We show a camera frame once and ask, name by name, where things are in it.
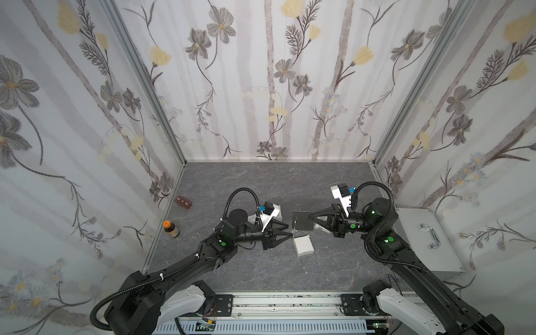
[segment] black cable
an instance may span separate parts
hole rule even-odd
[[[241,246],[240,244],[236,243],[236,245],[238,245],[240,248],[244,248],[245,250],[252,250],[252,249],[255,247],[256,244],[257,244],[257,242],[253,242],[253,247],[251,247],[251,248],[246,248],[246,247],[243,247],[243,246]]]
[[[361,191],[364,187],[367,187],[369,185],[374,185],[374,186],[378,186],[379,188],[382,188],[385,192],[387,192],[387,195],[389,196],[389,209],[387,210],[387,213],[384,215],[384,217],[382,218],[382,220],[380,222],[378,222],[369,232],[368,234],[365,236],[364,238],[364,242],[363,242],[363,245],[364,245],[364,248],[365,248],[365,251],[367,252],[367,255],[370,256],[370,258],[372,258],[373,260],[377,261],[377,262],[380,262],[380,263],[383,263],[383,264],[399,264],[399,265],[405,265],[405,266],[410,266],[410,267],[414,267],[422,272],[428,272],[427,270],[421,268],[420,266],[416,265],[416,264],[412,264],[412,263],[408,263],[408,262],[401,262],[399,260],[388,260],[388,259],[384,259],[384,258],[379,258],[377,257],[376,255],[374,255],[371,251],[370,251],[370,246],[369,246],[369,242],[370,241],[374,241],[375,238],[376,238],[376,234],[378,233],[378,231],[383,228],[383,226],[385,225],[385,223],[387,223],[387,220],[388,218],[391,216],[391,214],[393,213],[394,211],[394,196],[393,196],[393,193],[391,192],[391,190],[385,186],[384,184],[382,183],[378,183],[378,182],[365,182],[365,183],[362,183],[361,185],[359,185],[354,193],[352,194],[351,196],[351,202],[350,202],[350,208],[353,212],[355,212],[355,208],[357,207],[358,205],[358,193],[359,191]]]
[[[168,272],[167,274],[163,275],[164,279],[166,279],[166,278],[168,278],[170,276],[174,276],[175,274],[185,270],[186,268],[188,268],[189,266],[191,266],[192,264],[194,264],[198,260],[199,260],[199,257],[197,256],[197,259],[193,259],[193,260],[189,261],[188,263],[186,263],[185,265],[179,267],[178,269]],[[141,283],[139,283],[137,285],[128,287],[128,288],[126,288],[124,290],[117,291],[116,293],[108,295],[106,298],[102,299],[98,304],[96,304],[95,307],[93,307],[93,309],[91,310],[91,313],[90,313],[91,324],[94,325],[95,327],[99,328],[99,329],[111,331],[111,327],[110,327],[109,324],[106,324],[104,322],[100,322],[100,320],[97,319],[97,312],[99,311],[99,309],[101,309],[105,304],[107,304],[108,302],[110,302],[113,299],[117,298],[118,296],[126,294],[126,293],[128,293],[130,291],[138,290],[140,288],[143,288],[143,287],[145,287],[145,286],[147,286],[149,284],[152,284],[154,282],[157,282],[157,281],[163,281],[163,279],[161,277],[156,277],[156,278],[153,278],[153,279],[150,279],[150,280],[147,280],[147,281],[142,281]]]
[[[231,195],[229,196],[229,199],[227,199],[227,203],[225,204],[225,209],[224,209],[224,214],[221,216],[221,219],[222,220],[225,220],[225,218],[227,217],[227,211],[229,210],[229,206],[231,205],[231,201],[233,200],[234,196],[239,193],[239,192],[242,192],[242,191],[246,191],[246,192],[249,192],[251,193],[251,195],[253,196],[253,198],[255,199],[255,205],[257,206],[257,210],[255,211],[255,225],[258,224],[259,226],[259,229],[262,229],[263,227],[263,223],[260,219],[260,204],[259,204],[259,198],[257,197],[257,195],[255,194],[255,192],[253,192],[251,189],[247,188],[247,187],[240,187],[236,190],[233,191],[233,193],[231,193]]]
[[[365,213],[365,209],[370,206],[372,204],[372,202],[366,204],[365,206],[363,206],[363,209],[361,210],[361,213]]]
[[[181,333],[181,335],[186,335],[184,330],[182,330],[181,324],[178,322],[178,318],[179,317],[175,318],[175,325],[177,326],[178,332]]]
[[[404,296],[404,295],[402,294],[402,290],[400,289],[400,286],[398,286],[398,282],[397,282],[397,280],[396,280],[390,273],[387,274],[387,278],[389,279],[389,285],[391,285],[391,286],[392,286],[392,284],[391,284],[391,278],[393,279],[394,283],[397,284],[398,290],[400,291],[400,295],[401,295],[401,296]]]

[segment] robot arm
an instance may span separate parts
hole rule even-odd
[[[257,208],[260,208],[253,191],[239,190],[252,193]],[[221,223],[199,243],[195,252],[165,269],[147,275],[137,271],[128,276],[118,292],[93,308],[91,323],[117,335],[138,335],[151,334],[158,322],[168,321],[170,317],[187,312],[204,315],[213,306],[214,292],[202,281],[178,292],[184,284],[228,262],[237,254],[240,242],[261,242],[266,250],[292,237],[292,233],[284,232],[288,228],[286,224],[272,219],[264,225],[258,209],[255,225],[248,222],[244,210],[233,210],[227,217],[230,200],[236,193],[229,198]],[[105,324],[97,319],[96,314],[108,302],[110,305],[104,313],[108,324]]]
[[[383,188],[389,200],[375,199],[364,213],[355,210],[358,193],[363,187]],[[380,310],[399,318],[421,335],[499,335],[504,326],[492,314],[484,316],[456,296],[416,256],[410,245],[392,229],[398,219],[393,208],[392,193],[385,185],[367,182],[355,189],[348,215],[339,204],[315,212],[309,219],[330,230],[335,237],[361,232],[368,255],[391,268],[422,298],[435,316],[399,296],[388,284],[379,280],[363,289],[362,306],[375,315]]]

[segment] brown bottle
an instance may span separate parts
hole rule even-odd
[[[175,224],[171,223],[170,221],[166,220],[162,224],[164,226],[164,231],[171,237],[177,237],[179,234],[178,228],[175,226]]]

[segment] white bracket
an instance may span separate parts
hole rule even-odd
[[[419,335],[444,333],[437,317],[401,296],[394,288],[386,288],[377,297],[379,308],[399,319]]]

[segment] metal corner post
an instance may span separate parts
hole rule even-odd
[[[179,146],[177,142],[175,134],[173,133],[173,130],[171,129],[171,126],[169,125],[167,121],[167,117],[166,117],[166,114],[164,113],[164,110],[162,109],[162,106],[158,102],[157,93],[154,89],[154,86],[151,83],[148,73],[145,71],[141,58],[136,52],[136,47],[134,46],[134,42],[132,41],[132,38],[130,37],[130,34],[125,26],[125,23],[123,19],[121,18],[121,14],[119,13],[119,9],[117,8],[115,1],[114,0],[100,0],[100,3],[102,7],[104,8],[104,11],[106,12],[108,20],[110,21],[111,26],[117,38],[119,39],[119,42],[121,46],[123,47],[123,50],[125,51],[127,55],[127,58],[129,59],[130,65],[132,66],[132,69],[134,70],[136,77],[138,77],[145,94],[147,94],[147,97],[149,98],[151,107],[154,109],[158,122],[160,123],[162,130],[164,131],[164,134],[173,149],[176,160],[184,169],[185,164],[186,164],[186,158],[184,157],[184,154],[181,150],[181,147]]]
[[[477,0],[459,0],[456,4],[456,7],[451,14],[450,20],[443,29],[443,32],[437,40],[437,43],[435,44],[434,48],[432,49],[430,56],[428,56],[424,67],[422,68],[421,72],[419,73],[419,76],[415,80],[415,83],[413,84],[410,93],[406,97],[406,100],[404,100],[404,103],[400,107],[400,111],[394,117],[391,126],[389,127],[385,137],[383,138],[382,143],[379,146],[378,152],[376,153],[376,157],[374,158],[375,162],[380,162],[387,154],[391,143],[394,141],[400,128],[403,126],[406,117],[410,113],[412,107],[415,105],[426,84],[429,82],[430,78],[432,77],[432,74],[437,69],[441,58],[445,54],[450,43],[456,37],[458,30],[461,28],[462,24],[465,21],[465,18],[471,11],[471,8],[476,1]]]

